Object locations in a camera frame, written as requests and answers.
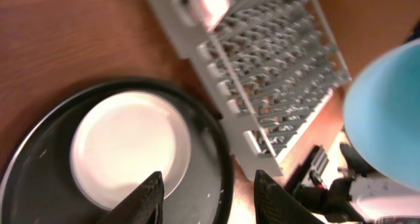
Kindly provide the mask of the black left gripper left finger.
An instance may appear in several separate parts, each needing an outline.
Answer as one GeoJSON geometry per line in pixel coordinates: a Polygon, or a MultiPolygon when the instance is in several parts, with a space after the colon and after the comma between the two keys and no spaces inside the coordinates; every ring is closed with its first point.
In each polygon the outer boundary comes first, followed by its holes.
{"type": "Polygon", "coordinates": [[[155,171],[96,224],[162,224],[163,197],[162,174],[155,171]]]}

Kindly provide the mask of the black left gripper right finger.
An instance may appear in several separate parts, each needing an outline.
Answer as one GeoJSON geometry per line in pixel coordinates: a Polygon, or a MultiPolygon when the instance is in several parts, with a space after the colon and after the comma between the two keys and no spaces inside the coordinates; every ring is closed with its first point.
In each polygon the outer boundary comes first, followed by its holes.
{"type": "Polygon", "coordinates": [[[255,173],[254,205],[256,224],[324,224],[260,169],[255,173]]]}

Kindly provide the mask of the blue plastic cup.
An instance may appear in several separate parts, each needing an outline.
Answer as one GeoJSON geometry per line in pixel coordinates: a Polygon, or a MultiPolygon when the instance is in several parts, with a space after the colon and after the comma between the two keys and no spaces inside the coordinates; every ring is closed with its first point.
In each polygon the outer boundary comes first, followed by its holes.
{"type": "Polygon", "coordinates": [[[352,82],[343,106],[345,130],[377,171],[419,188],[419,40],[369,64],[352,82]]]}

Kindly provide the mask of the pink plastic cup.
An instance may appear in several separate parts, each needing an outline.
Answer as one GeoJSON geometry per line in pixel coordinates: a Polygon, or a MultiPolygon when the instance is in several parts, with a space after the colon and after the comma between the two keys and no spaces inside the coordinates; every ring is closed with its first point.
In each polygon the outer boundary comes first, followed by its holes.
{"type": "Polygon", "coordinates": [[[203,26],[212,32],[230,8],[230,0],[196,0],[198,15],[203,26]]]}

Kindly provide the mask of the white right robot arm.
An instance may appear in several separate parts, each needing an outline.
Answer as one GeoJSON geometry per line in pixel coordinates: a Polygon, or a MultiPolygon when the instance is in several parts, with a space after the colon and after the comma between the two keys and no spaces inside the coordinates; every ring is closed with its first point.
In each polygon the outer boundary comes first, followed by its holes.
{"type": "Polygon", "coordinates": [[[315,145],[286,190],[326,223],[418,223],[419,177],[405,139],[363,138],[355,145],[340,132],[327,146],[315,145]]]}

